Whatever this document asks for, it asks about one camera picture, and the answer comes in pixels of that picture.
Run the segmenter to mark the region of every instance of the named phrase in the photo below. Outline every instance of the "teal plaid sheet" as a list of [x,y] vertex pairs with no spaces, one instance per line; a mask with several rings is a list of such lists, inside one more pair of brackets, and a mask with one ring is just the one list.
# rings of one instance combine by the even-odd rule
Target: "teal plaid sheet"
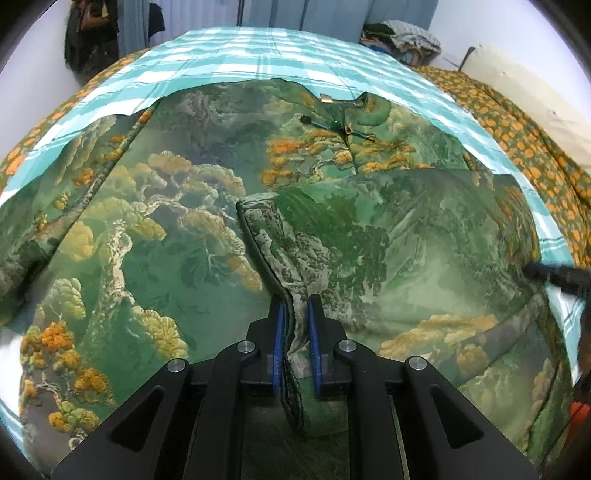
[[[387,55],[282,29],[208,28],[147,52],[97,87],[46,133],[10,179],[0,195],[0,206],[41,175],[70,140],[100,117],[130,115],[158,98],[190,87],[273,77],[298,82],[317,96],[325,93],[341,100],[372,92],[454,135],[493,172],[509,173],[517,179],[534,215],[543,262],[574,264],[564,237],[535,189],[495,140],[450,96]],[[575,381],[580,376],[577,346],[583,303],[552,287],[548,287],[548,295],[566,338]],[[12,367],[0,365],[0,391],[4,368]],[[14,368],[20,368],[18,359]]]

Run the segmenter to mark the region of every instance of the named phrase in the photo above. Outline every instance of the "bed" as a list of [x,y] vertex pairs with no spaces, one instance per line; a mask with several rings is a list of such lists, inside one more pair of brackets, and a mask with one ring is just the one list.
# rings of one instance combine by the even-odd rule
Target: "bed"
[[167,359],[242,339],[272,293],[286,382],[249,413],[243,478],[346,475],[343,403],[313,401],[311,293],[380,355],[425,355],[538,468],[558,455],[582,305],[520,266],[588,265],[591,178],[487,85],[417,71],[309,33],[193,31],[15,147],[0,414],[39,471]]

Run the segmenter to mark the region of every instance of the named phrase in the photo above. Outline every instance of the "black gripper frame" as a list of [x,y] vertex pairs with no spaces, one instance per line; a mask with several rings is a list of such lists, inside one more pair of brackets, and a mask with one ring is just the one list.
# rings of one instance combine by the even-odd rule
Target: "black gripper frame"
[[284,358],[285,307],[214,359],[174,359],[83,440],[51,480],[239,480],[246,395],[274,396]]
[[403,480],[405,471],[411,480],[538,479],[531,462],[425,359],[397,362],[341,343],[345,329],[324,315],[318,295],[308,307],[316,394],[347,395],[352,480]]

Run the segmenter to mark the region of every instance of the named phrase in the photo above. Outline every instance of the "hanging jacket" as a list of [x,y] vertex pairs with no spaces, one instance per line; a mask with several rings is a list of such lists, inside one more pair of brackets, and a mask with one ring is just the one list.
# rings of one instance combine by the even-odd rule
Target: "hanging jacket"
[[109,23],[104,27],[87,31],[80,31],[81,10],[70,10],[64,41],[64,59],[74,72],[98,73],[118,59],[117,0],[105,0],[105,4],[109,13]]

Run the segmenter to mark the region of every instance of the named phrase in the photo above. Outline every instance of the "orange object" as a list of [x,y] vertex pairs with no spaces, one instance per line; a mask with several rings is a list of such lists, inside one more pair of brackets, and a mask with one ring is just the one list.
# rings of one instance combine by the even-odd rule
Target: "orange object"
[[572,440],[576,431],[579,429],[581,424],[587,418],[587,415],[589,414],[589,410],[591,410],[590,405],[587,405],[586,403],[581,403],[578,401],[573,402],[573,404],[570,406],[570,415],[573,418],[573,420],[570,422],[570,428],[569,428],[569,433],[567,434],[567,437],[566,437],[566,443],[568,443]]

